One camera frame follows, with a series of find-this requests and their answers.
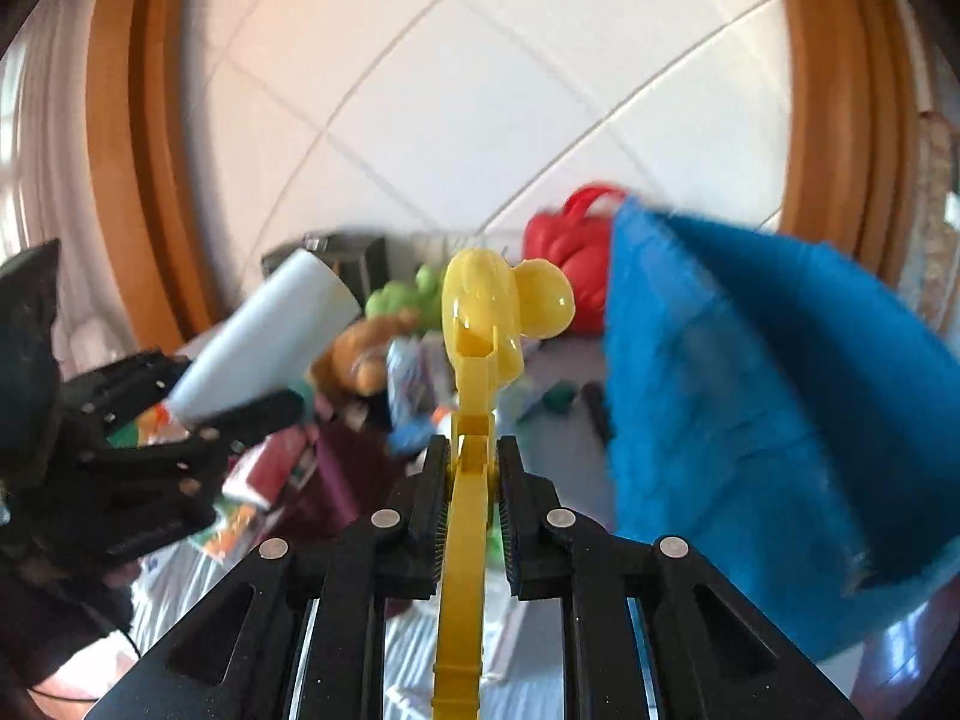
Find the yellow plastic toy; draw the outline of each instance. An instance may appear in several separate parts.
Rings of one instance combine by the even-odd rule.
[[[461,251],[443,282],[443,341],[460,395],[450,439],[450,506],[434,665],[436,720],[476,720],[487,528],[499,485],[493,404],[523,372],[520,336],[550,338],[573,320],[573,291],[546,260],[511,268],[488,250]]]

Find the red handle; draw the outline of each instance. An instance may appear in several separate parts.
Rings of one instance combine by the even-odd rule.
[[[613,184],[587,184],[568,197],[560,214],[580,220],[587,215],[590,206],[607,194],[617,202],[623,202],[624,197],[627,196],[626,191]]]

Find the brown stuffed animal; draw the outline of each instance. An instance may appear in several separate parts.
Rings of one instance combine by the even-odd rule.
[[[360,319],[333,341],[310,373],[318,389],[335,405],[354,395],[373,395],[387,386],[386,347],[394,336],[408,336],[419,326],[419,312]]]

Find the yellow snowball maker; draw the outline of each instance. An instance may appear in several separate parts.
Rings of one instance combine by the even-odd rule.
[[[476,720],[487,528],[496,504],[496,391],[523,372],[520,336],[550,338],[573,320],[573,292],[546,260],[511,268],[488,250],[461,251],[443,281],[443,341],[459,410],[450,437],[452,493],[434,665],[437,720]]]

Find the red toy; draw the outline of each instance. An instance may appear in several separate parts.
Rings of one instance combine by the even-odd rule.
[[[603,333],[613,227],[608,215],[587,211],[602,197],[621,202],[626,194],[611,184],[587,184],[569,197],[560,213],[534,215],[523,233],[524,259],[548,260],[569,279],[577,304],[570,330],[582,336]]]

